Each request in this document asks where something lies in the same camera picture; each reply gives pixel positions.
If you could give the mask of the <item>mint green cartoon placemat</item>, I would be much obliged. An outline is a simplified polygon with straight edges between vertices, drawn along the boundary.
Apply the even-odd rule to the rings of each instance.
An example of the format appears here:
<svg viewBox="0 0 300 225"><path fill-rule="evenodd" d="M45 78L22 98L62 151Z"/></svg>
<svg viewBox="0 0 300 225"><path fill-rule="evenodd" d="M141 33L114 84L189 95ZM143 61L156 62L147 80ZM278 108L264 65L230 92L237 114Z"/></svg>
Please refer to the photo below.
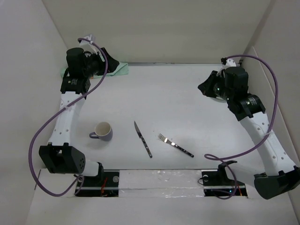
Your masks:
<svg viewBox="0 0 300 225"><path fill-rule="evenodd" d="M61 70L60 76L63 78L66 68ZM106 74L106 77L119 76L119 75L127 75L129 73L128 63L120 62L114 72L109 72ZM95 75L91 77L91 79L102 78L102 75Z"/></svg>

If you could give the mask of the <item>purple ceramic mug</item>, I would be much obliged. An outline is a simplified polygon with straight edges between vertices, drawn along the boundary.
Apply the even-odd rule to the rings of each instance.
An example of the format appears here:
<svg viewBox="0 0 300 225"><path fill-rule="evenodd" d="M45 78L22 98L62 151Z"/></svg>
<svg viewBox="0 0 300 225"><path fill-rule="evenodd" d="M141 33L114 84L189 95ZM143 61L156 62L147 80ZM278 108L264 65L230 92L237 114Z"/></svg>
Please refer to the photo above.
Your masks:
<svg viewBox="0 0 300 225"><path fill-rule="evenodd" d="M89 134L89 137L109 142L113 137L113 129L108 122L100 122L95 126L94 132Z"/></svg>

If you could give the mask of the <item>black handled steel fork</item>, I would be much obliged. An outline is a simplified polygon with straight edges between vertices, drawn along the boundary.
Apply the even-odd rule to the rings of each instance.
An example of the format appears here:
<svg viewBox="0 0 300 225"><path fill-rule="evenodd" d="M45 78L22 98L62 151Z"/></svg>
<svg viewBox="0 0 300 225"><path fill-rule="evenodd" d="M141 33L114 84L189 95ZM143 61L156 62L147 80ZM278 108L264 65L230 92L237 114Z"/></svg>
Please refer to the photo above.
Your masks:
<svg viewBox="0 0 300 225"><path fill-rule="evenodd" d="M194 155L192 153L190 153L189 151L187 151L184 148L180 147L176 143L172 142L170 139L166 138L162 134L159 134L158 138L159 138L159 140L163 141L166 144L169 144L169 145L173 146L174 148L178 149L179 151L183 152L184 154L186 154L186 155L188 155L188 156L190 156L192 158L194 157Z"/></svg>

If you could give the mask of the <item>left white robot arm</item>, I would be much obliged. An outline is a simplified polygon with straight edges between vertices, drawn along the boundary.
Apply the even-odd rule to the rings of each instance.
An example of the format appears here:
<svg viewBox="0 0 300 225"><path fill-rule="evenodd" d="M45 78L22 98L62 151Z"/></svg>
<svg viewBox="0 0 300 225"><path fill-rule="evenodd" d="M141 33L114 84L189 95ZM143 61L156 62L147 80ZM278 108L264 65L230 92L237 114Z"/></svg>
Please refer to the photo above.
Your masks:
<svg viewBox="0 0 300 225"><path fill-rule="evenodd" d="M80 110L90 88L90 78L112 72L119 62L105 48L100 53L91 53L82 48L67 50L67 69L61 84L60 109L53 133L47 145L40 146L39 156L50 173L87 176L89 182L99 186L104 182L103 167L99 162L88 161L75 144L75 129Z"/></svg>

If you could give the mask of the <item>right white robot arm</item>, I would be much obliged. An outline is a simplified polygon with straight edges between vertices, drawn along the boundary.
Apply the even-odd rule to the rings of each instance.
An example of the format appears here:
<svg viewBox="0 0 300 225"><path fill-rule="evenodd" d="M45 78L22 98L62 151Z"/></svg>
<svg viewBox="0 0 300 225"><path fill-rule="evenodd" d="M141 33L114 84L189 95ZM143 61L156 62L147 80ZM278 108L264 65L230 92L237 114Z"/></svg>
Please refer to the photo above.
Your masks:
<svg viewBox="0 0 300 225"><path fill-rule="evenodd" d="M258 146L264 172L240 169L235 172L249 177L263 199L271 199L295 189L300 184L300 169L290 159L273 133L265 107L260 98L248 92L248 73L241 67L227 67L212 71L206 81L198 85L201 93L210 98L221 98L229 110Z"/></svg>

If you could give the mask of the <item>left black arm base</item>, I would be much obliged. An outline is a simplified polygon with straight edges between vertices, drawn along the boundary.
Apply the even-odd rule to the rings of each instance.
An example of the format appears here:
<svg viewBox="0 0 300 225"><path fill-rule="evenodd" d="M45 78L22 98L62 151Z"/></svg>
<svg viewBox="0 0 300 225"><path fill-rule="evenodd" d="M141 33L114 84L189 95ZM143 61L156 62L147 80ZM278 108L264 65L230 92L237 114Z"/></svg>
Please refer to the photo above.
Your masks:
<svg viewBox="0 0 300 225"><path fill-rule="evenodd" d="M104 170L101 178L84 177L75 188L77 197L118 197L119 196L119 170Z"/></svg>

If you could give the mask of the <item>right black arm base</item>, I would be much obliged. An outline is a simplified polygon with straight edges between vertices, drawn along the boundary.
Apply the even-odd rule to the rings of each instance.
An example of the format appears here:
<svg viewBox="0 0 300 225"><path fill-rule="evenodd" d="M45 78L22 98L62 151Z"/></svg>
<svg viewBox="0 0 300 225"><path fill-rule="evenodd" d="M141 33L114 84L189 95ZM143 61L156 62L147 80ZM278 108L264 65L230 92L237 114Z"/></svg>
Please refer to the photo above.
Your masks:
<svg viewBox="0 0 300 225"><path fill-rule="evenodd" d="M227 175L223 175L218 169L201 170L201 177L198 184L203 187L205 197L218 196L221 198L229 197L233 194L235 184Z"/></svg>

